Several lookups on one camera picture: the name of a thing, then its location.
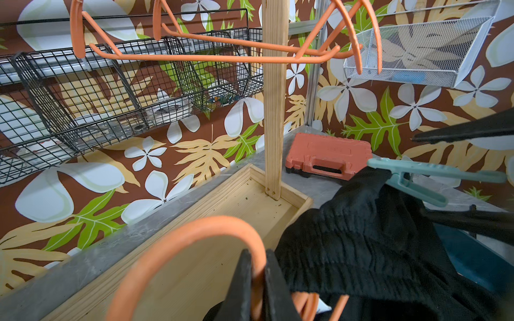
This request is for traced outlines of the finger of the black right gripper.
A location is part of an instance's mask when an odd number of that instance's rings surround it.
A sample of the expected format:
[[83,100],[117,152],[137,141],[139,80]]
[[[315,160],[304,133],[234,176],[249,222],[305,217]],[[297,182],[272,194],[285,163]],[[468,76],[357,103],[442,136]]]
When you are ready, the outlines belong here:
[[468,211],[423,209],[421,214],[433,223],[484,235],[513,246],[513,212],[482,211],[472,205]]
[[472,122],[452,125],[413,136],[416,143],[453,143],[469,139],[482,139],[513,135],[513,108]]

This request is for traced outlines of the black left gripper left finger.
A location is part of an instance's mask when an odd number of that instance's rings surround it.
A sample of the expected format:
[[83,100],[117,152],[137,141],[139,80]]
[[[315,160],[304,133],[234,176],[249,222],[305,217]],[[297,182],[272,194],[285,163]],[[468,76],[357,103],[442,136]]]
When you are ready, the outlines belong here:
[[214,320],[245,320],[251,317],[252,256],[243,250],[225,300]]

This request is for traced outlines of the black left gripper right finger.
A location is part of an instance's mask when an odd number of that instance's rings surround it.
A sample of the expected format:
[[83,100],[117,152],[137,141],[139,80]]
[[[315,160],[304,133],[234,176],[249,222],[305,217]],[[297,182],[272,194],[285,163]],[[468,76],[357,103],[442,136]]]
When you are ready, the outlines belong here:
[[273,250],[266,250],[263,320],[301,321]]

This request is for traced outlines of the orange hanger of black shorts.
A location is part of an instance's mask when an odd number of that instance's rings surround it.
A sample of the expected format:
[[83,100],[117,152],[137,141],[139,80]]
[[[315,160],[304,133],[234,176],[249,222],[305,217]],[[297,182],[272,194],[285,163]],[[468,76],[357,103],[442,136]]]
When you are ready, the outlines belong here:
[[[206,217],[166,234],[123,278],[107,320],[214,319],[243,250],[252,256],[250,320],[263,320],[266,250],[273,250],[288,218]],[[319,295],[291,293],[301,320],[312,320]]]

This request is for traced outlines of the black shorts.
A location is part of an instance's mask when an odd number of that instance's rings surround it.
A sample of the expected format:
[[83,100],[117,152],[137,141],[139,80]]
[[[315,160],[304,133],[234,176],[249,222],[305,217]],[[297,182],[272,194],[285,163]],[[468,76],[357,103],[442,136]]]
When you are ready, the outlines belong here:
[[290,292],[318,294],[342,320],[497,320],[506,303],[460,275],[421,200],[364,168],[301,214],[274,254]]

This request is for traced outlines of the orange hanger of rainbow shorts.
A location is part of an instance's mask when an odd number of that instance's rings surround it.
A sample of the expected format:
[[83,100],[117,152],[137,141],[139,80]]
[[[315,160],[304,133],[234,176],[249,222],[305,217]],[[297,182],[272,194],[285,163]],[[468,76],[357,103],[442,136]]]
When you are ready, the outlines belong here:
[[[360,8],[365,8],[368,16],[372,21],[372,28],[376,39],[377,45],[377,71],[382,71],[382,45],[381,34],[375,11],[369,1],[357,1],[356,4],[348,11],[341,1],[332,1],[331,14],[337,11],[341,14],[342,21],[333,30],[333,33],[327,37],[323,43],[322,48],[325,54],[318,60],[330,60],[332,58],[344,59],[353,57],[356,63],[356,70],[358,74],[362,74],[364,70],[361,45],[357,40],[357,33],[355,31],[352,17],[357,13]],[[202,36],[193,33],[184,33],[180,28],[177,19],[171,11],[166,1],[155,1],[153,5],[153,35],[156,40],[160,40],[162,33],[165,32],[170,36],[184,37],[191,40],[202,40],[218,44],[240,45],[243,47],[260,48],[266,52],[263,56],[217,56],[217,55],[176,55],[168,57],[169,61],[185,61],[185,62],[241,62],[241,63],[259,63],[259,64],[292,64],[300,63],[306,64],[309,61],[304,58],[305,52],[310,52],[310,49],[305,47],[292,47],[288,46],[287,38],[289,32],[289,20],[287,13],[289,12],[289,3],[287,1],[265,1],[263,4],[263,22],[262,22],[262,35],[261,42],[237,40],[232,38]],[[349,52],[341,52],[339,47],[336,46],[328,51],[329,44],[337,37],[341,30],[346,29],[348,38],[351,42],[351,50]]]

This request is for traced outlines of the orange hanger of green shorts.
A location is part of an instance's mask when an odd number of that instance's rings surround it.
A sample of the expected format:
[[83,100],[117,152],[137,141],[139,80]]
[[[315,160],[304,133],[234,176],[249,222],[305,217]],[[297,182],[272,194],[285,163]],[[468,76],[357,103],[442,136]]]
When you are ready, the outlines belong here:
[[[96,21],[83,8],[83,1],[73,1],[70,8],[70,33],[72,40],[72,49],[76,57],[84,58],[86,56],[86,47],[88,46],[94,53],[100,57],[109,60],[142,60],[142,61],[169,61],[169,62],[232,62],[232,63],[258,63],[258,64],[321,64],[332,58],[345,59],[353,57],[356,61],[356,68],[359,73],[362,72],[361,44],[357,40],[352,17],[364,7],[368,12],[370,20],[372,20],[373,30],[376,32],[376,40],[380,41],[380,31],[378,30],[378,22],[372,4],[369,1],[358,1],[350,11],[346,10],[341,1],[332,1],[322,18],[315,24],[313,30],[305,40],[301,47],[293,47],[287,45],[268,44],[264,42],[255,42],[248,40],[238,40],[231,37],[214,37],[203,36],[193,33],[183,33],[173,12],[167,5],[166,1],[156,1],[153,6],[153,34],[156,40],[161,39],[161,32],[164,31],[170,36],[184,37],[190,40],[201,40],[216,44],[230,44],[249,48],[267,49],[272,52],[292,53],[292,56],[219,56],[219,55],[151,55],[151,54],[125,54],[116,47],[113,41],[107,36],[104,30],[96,23]],[[333,33],[325,40],[319,49],[310,49],[309,46],[316,38],[321,28],[328,22],[334,11],[340,12],[343,20],[333,30]],[[102,51],[95,44],[85,44],[83,21],[87,21],[105,41],[106,45],[112,50],[111,53]],[[347,52],[341,52],[336,46],[331,50],[327,50],[328,45],[334,41],[337,35],[346,29],[348,37],[351,41],[352,48]]]

